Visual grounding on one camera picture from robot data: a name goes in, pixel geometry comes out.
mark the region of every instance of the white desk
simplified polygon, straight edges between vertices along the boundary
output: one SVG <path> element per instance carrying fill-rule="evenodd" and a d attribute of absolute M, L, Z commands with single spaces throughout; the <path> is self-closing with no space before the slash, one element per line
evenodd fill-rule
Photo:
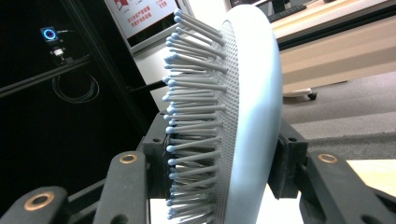
<path fill-rule="evenodd" d="M 279 42 L 394 6 L 394 0 L 319 0 L 272 23 Z M 396 71 L 396 16 L 282 50 L 283 92 Z"/>

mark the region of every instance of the blue led light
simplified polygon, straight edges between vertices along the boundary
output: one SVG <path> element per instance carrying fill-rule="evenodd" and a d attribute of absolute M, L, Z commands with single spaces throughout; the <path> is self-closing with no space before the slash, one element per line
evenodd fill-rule
<path fill-rule="evenodd" d="M 48 40 L 56 39 L 56 32 L 51 29 L 45 29 L 43 31 L 43 36 Z"/>

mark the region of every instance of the poster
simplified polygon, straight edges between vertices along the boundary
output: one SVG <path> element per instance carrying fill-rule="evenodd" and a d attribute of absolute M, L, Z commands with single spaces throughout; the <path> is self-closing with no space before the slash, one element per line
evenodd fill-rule
<path fill-rule="evenodd" d="M 173 13 L 175 0 L 106 0 L 126 38 Z"/>

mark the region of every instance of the black metal frame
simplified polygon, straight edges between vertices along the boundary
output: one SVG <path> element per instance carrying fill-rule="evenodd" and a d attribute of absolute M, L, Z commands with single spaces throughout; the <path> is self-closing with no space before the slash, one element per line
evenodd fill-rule
<path fill-rule="evenodd" d="M 158 114 L 136 151 L 114 157 L 106 180 L 68 198 L 59 187 L 35 189 L 18 199 L 0 224 L 150 223 L 149 199 L 168 197 L 166 126 L 163 113 Z M 268 179 L 277 199 L 302 193 L 304 223 L 395 223 L 395 197 L 367 187 L 341 157 L 308 153 L 307 147 L 282 120 Z M 49 192 L 54 195 L 52 200 L 40 198 Z M 37 209 L 27 209 L 29 201 Z"/>

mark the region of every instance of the chair wheel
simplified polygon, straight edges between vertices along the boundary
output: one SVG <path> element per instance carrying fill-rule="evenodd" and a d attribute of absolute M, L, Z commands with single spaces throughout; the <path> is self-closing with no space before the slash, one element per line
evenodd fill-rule
<path fill-rule="evenodd" d="M 310 100 L 314 101 L 317 99 L 318 93 L 317 92 L 312 92 L 308 94 L 308 97 Z"/>

